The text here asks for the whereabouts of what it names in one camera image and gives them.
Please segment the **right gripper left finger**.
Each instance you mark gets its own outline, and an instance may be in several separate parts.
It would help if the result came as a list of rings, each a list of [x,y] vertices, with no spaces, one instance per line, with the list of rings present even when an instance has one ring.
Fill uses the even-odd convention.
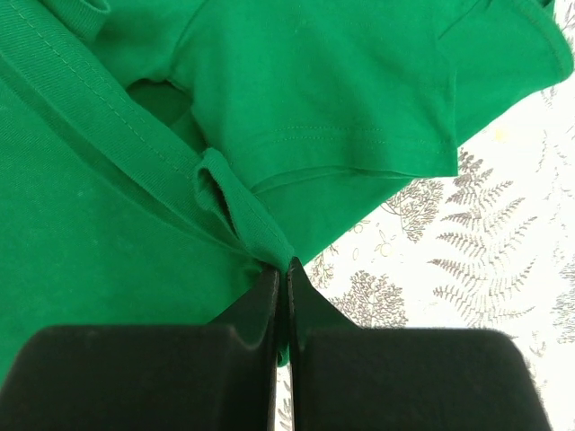
[[[212,322],[52,326],[1,389],[4,430],[270,430],[279,273]]]

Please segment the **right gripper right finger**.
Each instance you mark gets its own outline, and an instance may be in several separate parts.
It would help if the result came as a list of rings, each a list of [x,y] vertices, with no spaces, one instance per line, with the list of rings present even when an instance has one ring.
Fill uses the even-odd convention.
[[[544,431],[550,424],[504,333],[362,329],[287,273],[297,430]]]

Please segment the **green t shirt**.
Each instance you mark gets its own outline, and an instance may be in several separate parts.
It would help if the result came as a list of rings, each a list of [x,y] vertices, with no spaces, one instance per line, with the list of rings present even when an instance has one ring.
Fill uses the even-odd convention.
[[[573,70],[551,1],[2,2],[2,372],[211,321]]]

